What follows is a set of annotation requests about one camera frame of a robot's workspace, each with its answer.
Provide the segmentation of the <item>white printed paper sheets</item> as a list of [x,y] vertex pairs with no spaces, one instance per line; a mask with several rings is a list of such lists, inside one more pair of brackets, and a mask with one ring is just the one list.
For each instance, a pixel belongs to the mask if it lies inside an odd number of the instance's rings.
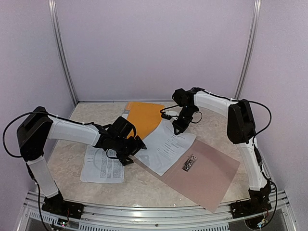
[[188,132],[175,135],[171,122],[163,119],[143,140],[147,149],[138,151],[134,157],[162,176],[191,147],[195,139],[196,135]]

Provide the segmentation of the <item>orange file folder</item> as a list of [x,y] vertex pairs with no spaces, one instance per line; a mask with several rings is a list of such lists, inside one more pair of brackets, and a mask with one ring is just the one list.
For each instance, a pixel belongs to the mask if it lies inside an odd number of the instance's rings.
[[162,121],[160,111],[164,108],[162,104],[128,102],[122,116],[135,126],[136,135],[144,139]]

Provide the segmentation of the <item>remaining white paper stack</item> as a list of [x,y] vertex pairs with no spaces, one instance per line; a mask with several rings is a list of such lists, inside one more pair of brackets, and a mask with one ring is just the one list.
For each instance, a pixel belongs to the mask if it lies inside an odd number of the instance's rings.
[[108,150],[88,146],[84,156],[84,164],[80,175],[82,182],[89,183],[123,183],[124,166],[115,157],[114,150]]

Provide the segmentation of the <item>translucent grey plastic sheet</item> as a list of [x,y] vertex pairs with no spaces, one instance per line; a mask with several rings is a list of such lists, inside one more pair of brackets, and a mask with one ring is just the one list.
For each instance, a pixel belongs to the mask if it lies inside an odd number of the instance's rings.
[[[198,159],[186,172],[182,166],[191,154]],[[134,161],[170,188],[211,213],[217,210],[240,166],[239,161],[198,140],[162,176],[151,171],[135,157]]]

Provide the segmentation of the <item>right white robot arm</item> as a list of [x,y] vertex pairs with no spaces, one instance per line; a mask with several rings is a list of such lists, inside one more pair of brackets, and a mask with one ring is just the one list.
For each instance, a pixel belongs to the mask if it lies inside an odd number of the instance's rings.
[[237,147],[248,174],[249,196],[246,209],[255,214],[269,204],[270,181],[263,172],[263,161],[257,147],[257,132],[251,101],[234,100],[207,92],[202,88],[177,89],[172,99],[181,107],[172,122],[176,135],[183,133],[193,122],[193,115],[205,108],[227,119],[227,137]]

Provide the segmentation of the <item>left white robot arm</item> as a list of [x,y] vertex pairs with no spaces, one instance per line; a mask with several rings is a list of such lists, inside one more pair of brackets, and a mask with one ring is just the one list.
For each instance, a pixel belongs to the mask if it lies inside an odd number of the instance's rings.
[[43,157],[47,140],[81,143],[103,149],[105,152],[113,150],[115,159],[123,166],[131,164],[131,156],[147,148],[137,135],[135,126],[122,116],[112,124],[104,126],[94,122],[81,123],[61,118],[48,113],[41,106],[24,116],[26,119],[17,129],[21,157],[40,191],[49,199],[49,207],[57,214],[67,210],[67,202],[59,197],[60,190]]

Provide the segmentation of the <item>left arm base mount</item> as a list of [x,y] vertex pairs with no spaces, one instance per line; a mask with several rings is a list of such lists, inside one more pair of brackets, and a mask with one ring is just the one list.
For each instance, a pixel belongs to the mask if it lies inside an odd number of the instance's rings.
[[65,200],[47,198],[43,202],[42,210],[62,217],[81,219],[84,205]]

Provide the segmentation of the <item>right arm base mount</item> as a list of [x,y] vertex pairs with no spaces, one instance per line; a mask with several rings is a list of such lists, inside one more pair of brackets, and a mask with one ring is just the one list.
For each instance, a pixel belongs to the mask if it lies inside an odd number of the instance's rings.
[[266,212],[271,210],[272,206],[270,202],[266,202],[263,205],[254,207],[251,203],[251,200],[247,201],[236,201],[230,204],[232,218],[242,218],[258,213]]

